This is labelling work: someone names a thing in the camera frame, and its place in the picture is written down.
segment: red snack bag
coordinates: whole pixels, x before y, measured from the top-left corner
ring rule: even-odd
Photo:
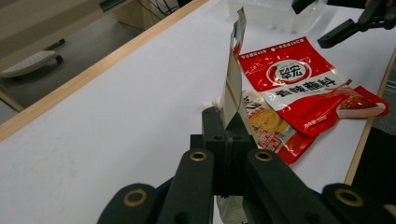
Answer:
[[[357,86],[305,38],[239,56],[247,79],[299,132],[318,136],[339,119],[384,116],[387,102]]]
[[[257,145],[274,151],[286,163],[292,164],[315,141],[315,136],[297,132],[265,103],[256,91],[243,91],[245,109],[257,138]]]

